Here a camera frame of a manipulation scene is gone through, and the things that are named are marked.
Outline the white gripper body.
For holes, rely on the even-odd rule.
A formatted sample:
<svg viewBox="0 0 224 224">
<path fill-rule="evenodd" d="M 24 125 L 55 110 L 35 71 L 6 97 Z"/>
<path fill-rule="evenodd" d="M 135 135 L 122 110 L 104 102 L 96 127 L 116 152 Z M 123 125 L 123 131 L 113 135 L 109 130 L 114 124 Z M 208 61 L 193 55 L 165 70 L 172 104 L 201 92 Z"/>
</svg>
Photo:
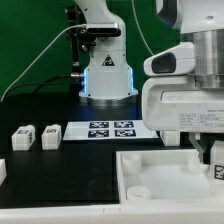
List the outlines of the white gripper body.
<svg viewBox="0 0 224 224">
<path fill-rule="evenodd" d="M 154 131 L 224 133 L 224 90 L 196 88 L 190 76 L 150 78 L 142 119 Z"/>
</svg>

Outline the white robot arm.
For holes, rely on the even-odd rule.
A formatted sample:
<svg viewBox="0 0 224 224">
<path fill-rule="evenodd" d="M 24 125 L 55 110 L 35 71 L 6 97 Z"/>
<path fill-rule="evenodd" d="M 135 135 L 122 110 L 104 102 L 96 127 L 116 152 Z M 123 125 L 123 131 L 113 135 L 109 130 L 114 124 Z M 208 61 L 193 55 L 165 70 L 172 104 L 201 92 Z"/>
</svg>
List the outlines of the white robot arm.
<svg viewBox="0 0 224 224">
<path fill-rule="evenodd" d="M 224 133 L 224 0 L 155 0 L 156 14 L 178 29 L 178 45 L 144 61 L 142 119 L 173 145 L 190 137 Z M 84 13 L 81 47 L 90 52 L 84 69 L 87 102 L 117 104 L 138 93 L 126 62 L 126 30 L 106 0 L 74 0 Z"/>
</svg>

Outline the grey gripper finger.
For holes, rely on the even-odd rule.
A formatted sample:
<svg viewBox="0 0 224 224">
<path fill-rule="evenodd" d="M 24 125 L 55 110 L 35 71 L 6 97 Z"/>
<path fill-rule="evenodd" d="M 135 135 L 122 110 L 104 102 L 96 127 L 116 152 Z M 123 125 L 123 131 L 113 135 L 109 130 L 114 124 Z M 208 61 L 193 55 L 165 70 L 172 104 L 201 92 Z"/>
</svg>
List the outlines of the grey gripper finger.
<svg viewBox="0 0 224 224">
<path fill-rule="evenodd" d="M 204 162 L 204 153 L 206 147 L 204 143 L 201 141 L 201 134 L 198 132 L 190 132 L 189 133 L 189 141 L 191 142 L 192 146 L 198 151 L 200 162 Z"/>
</svg>

